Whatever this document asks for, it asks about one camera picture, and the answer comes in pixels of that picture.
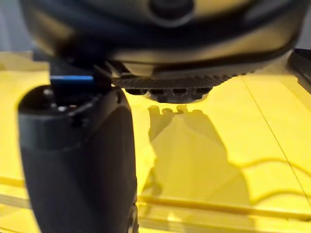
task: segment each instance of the yellow platform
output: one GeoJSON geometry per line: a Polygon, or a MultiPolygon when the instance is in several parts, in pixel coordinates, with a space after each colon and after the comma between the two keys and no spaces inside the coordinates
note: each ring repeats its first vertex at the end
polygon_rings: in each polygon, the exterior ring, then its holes
{"type": "MultiPolygon", "coordinates": [[[[202,101],[132,108],[141,233],[311,232],[311,95],[280,64],[202,101]]],[[[39,232],[17,146],[16,106],[46,65],[0,53],[0,232],[39,232]]]]}

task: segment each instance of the yellow table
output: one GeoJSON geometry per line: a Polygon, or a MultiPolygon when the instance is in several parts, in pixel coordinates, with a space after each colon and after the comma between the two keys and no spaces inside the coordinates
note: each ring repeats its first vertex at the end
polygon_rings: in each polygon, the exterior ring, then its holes
{"type": "MultiPolygon", "coordinates": [[[[0,232],[36,233],[16,106],[48,82],[47,67],[0,53],[1,68],[0,232]]],[[[126,94],[141,233],[311,232],[311,95],[295,76],[272,68],[233,78],[187,105],[126,94]]]]}

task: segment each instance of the black cylindrical housing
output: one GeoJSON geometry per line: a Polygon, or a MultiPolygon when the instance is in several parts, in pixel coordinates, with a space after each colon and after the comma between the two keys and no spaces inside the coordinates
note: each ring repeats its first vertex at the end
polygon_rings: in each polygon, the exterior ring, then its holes
{"type": "Polygon", "coordinates": [[[73,110],[51,109],[46,86],[18,108],[31,206],[43,233],[124,233],[137,179],[133,123],[121,90],[73,110]]]}

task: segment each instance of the background wall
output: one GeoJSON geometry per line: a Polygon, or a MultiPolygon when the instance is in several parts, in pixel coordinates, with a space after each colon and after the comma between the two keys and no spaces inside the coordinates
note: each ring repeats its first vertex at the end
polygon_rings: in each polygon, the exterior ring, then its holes
{"type": "MultiPolygon", "coordinates": [[[[311,49],[311,10],[298,47],[311,49]]],[[[31,49],[31,40],[25,29],[18,0],[0,0],[0,51],[31,49]]]]}

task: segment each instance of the blue strip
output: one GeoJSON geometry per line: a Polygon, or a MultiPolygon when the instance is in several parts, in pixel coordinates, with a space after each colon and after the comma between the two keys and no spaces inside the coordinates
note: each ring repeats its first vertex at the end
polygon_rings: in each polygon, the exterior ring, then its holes
{"type": "Polygon", "coordinates": [[[60,80],[60,81],[92,81],[92,76],[51,76],[51,80],[60,80]]]}

